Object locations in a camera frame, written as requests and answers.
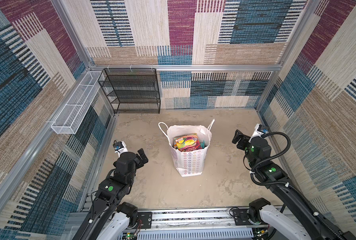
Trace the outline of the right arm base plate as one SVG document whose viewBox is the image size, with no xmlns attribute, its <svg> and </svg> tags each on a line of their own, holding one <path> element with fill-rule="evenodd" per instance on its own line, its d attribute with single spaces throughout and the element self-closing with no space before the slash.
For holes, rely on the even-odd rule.
<svg viewBox="0 0 356 240">
<path fill-rule="evenodd" d="M 254 209 L 253 213 L 250 214 L 250 209 L 241 209 L 238 207 L 233 207 L 229 209 L 229 215 L 234 219 L 236 226 L 267 226 L 271 227 L 270 224 L 264 222 L 261 212 L 263 209 Z"/>
</svg>

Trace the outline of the orange candy bag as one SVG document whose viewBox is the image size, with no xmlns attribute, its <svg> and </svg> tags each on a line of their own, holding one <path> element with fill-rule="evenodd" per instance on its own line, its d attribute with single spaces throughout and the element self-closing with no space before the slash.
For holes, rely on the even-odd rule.
<svg viewBox="0 0 356 240">
<path fill-rule="evenodd" d="M 174 138 L 174 146 L 180 152 L 192 152 L 201 150 L 200 140 L 197 134 L 190 134 Z"/>
</svg>

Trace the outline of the white paper bag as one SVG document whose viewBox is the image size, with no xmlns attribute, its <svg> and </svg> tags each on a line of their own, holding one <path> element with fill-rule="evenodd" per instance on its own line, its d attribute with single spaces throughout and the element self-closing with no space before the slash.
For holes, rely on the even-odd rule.
<svg viewBox="0 0 356 240">
<path fill-rule="evenodd" d="M 211 129 L 215 120 L 208 127 L 202 125 L 168 126 L 159 122 L 158 127 L 168 139 L 175 169 L 181 177 L 201 175 L 205 158 L 212 140 Z"/>
</svg>

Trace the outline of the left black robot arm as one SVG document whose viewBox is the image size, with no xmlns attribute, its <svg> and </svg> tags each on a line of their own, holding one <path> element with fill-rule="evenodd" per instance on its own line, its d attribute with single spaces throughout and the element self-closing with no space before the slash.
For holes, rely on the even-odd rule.
<svg viewBox="0 0 356 240">
<path fill-rule="evenodd" d="M 129 195 L 137 169 L 148 163 L 143 149 L 138 152 L 123 152 L 115 168 L 99 184 L 92 206 L 75 233 L 74 240 L 115 240 L 128 227 L 134 227 L 138 221 L 138 208 L 129 203 L 122 203 Z"/>
</svg>

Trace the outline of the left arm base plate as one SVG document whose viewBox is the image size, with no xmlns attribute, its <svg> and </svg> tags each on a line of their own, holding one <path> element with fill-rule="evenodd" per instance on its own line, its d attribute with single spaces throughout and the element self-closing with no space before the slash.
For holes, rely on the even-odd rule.
<svg viewBox="0 0 356 240">
<path fill-rule="evenodd" d="M 152 212 L 138 212 L 136 215 L 130 217 L 128 229 L 150 229 L 152 227 L 152 220 Z"/>
</svg>

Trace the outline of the teal mint candy bag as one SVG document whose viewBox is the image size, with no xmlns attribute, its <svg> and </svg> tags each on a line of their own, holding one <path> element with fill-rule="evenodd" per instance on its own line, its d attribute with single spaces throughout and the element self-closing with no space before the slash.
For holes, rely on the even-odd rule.
<svg viewBox="0 0 356 240">
<path fill-rule="evenodd" d="M 200 146 L 201 146 L 201 149 L 204 149 L 206 147 L 206 142 L 205 141 L 201 141 L 200 142 Z"/>
</svg>

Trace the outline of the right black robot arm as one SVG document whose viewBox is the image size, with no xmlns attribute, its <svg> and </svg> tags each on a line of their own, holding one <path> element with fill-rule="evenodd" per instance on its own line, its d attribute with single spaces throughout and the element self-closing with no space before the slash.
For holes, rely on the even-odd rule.
<svg viewBox="0 0 356 240">
<path fill-rule="evenodd" d="M 286 139 L 286 147 L 280 153 L 271 155 L 271 146 L 266 138 L 279 135 Z M 268 131 L 257 125 L 249 137 L 236 130 L 232 140 L 238 149 L 244 151 L 248 161 L 251 180 L 255 185 L 264 186 L 276 195 L 298 220 L 291 220 L 278 211 L 268 200 L 257 199 L 249 204 L 249 220 L 252 224 L 266 223 L 289 240 L 354 240 L 350 231 L 343 232 L 328 220 L 294 185 L 287 173 L 274 159 L 284 155 L 291 146 L 288 135 Z"/>
</svg>

